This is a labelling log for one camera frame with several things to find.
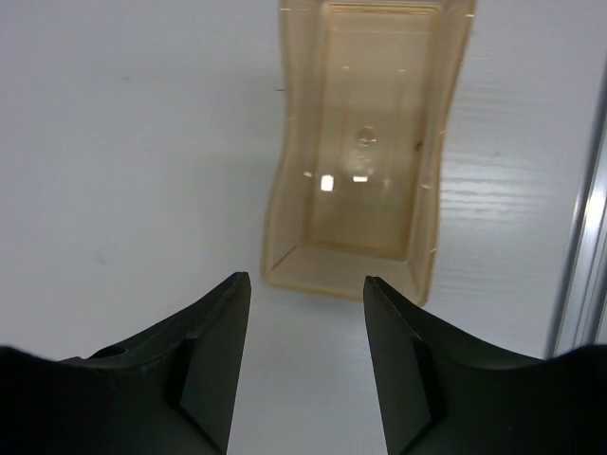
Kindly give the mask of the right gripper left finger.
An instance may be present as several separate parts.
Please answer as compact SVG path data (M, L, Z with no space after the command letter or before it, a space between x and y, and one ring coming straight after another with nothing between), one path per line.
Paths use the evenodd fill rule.
M224 454L248 328L236 272L88 358L1 350L5 454Z

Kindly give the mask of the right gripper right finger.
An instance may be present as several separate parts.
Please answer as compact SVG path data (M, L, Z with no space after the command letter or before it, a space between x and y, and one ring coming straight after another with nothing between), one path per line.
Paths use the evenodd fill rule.
M606 349L510 352L366 279L364 316L391 454L602 454Z

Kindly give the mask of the transparent amber plastic bin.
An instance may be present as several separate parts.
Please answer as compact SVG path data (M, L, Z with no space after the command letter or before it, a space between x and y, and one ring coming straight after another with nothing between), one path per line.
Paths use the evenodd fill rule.
M361 300L377 276L427 301L447 124L472 1L283 1L285 134L262 270Z

